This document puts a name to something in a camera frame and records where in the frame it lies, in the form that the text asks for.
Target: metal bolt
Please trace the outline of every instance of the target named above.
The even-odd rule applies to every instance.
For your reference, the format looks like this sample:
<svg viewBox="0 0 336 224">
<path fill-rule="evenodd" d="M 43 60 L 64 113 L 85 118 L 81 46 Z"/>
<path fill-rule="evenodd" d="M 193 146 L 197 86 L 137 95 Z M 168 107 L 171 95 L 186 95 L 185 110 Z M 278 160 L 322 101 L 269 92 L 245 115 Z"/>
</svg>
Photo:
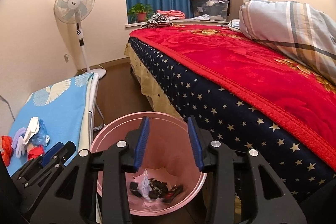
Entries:
<svg viewBox="0 0 336 224">
<path fill-rule="evenodd" d="M 213 147 L 220 147 L 222 144 L 221 144 L 220 141 L 212 141 L 212 142 L 211 142 L 211 145 L 212 145 Z"/>
<path fill-rule="evenodd" d="M 87 149 L 83 149 L 79 152 L 79 155 L 81 157 L 86 157 L 89 154 L 89 151 Z"/>
<path fill-rule="evenodd" d="M 255 149 L 251 149 L 251 150 L 249 150 L 249 153 L 250 153 L 250 155 L 253 156 L 253 157 L 258 156 L 258 154 L 259 154 L 258 151 L 255 150 Z"/>
<path fill-rule="evenodd" d="M 127 145 L 127 143 L 125 141 L 119 141 L 117 142 L 117 146 L 122 148 L 122 147 L 125 147 Z"/>
</svg>

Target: wooden floor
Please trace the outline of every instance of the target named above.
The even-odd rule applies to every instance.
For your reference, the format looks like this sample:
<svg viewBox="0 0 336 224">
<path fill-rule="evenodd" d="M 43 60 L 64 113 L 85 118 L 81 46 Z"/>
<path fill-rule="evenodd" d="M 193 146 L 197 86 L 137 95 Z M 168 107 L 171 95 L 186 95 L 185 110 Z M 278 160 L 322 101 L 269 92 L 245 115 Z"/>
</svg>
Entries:
<svg viewBox="0 0 336 224">
<path fill-rule="evenodd" d="M 140 84 L 130 73 L 130 64 L 124 63 L 106 69 L 106 75 L 99 80 L 97 104 L 102 111 L 105 124 L 124 115 L 152 111 L 147 98 L 141 94 Z M 101 123 L 95 113 L 95 126 Z M 163 216 L 132 216 L 133 224 L 203 224 L 206 208 L 200 192 L 183 208 Z"/>
</svg>

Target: red blanket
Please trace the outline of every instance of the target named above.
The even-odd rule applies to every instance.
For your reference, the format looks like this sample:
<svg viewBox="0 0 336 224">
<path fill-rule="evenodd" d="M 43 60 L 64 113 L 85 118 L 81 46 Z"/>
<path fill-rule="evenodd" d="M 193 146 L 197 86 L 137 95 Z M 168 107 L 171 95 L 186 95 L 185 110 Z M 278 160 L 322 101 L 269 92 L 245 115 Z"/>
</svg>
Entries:
<svg viewBox="0 0 336 224">
<path fill-rule="evenodd" d="M 267 115 L 336 170 L 336 88 L 243 34 L 189 25 L 131 32 Z"/>
</svg>

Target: pink towel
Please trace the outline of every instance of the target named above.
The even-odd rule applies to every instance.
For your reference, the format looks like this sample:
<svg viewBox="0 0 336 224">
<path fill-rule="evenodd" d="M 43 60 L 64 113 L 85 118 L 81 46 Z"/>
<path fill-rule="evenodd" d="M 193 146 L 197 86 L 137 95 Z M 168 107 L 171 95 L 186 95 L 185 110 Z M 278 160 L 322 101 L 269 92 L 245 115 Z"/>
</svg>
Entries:
<svg viewBox="0 0 336 224">
<path fill-rule="evenodd" d="M 157 10 L 156 12 L 168 17 L 170 20 L 172 20 L 172 19 L 185 19 L 185 14 L 183 12 L 177 11 L 177 10 L 170 10 L 170 11 Z"/>
</svg>

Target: plaid comforter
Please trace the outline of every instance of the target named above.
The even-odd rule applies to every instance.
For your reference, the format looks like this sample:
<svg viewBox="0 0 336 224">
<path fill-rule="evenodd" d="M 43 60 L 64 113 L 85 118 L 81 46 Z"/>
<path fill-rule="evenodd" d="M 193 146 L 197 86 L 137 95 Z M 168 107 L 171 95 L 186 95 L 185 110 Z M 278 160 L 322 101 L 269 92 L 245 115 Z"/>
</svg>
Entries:
<svg viewBox="0 0 336 224">
<path fill-rule="evenodd" d="M 336 85 L 336 22 L 306 3 L 247 0 L 240 31 Z"/>
</svg>

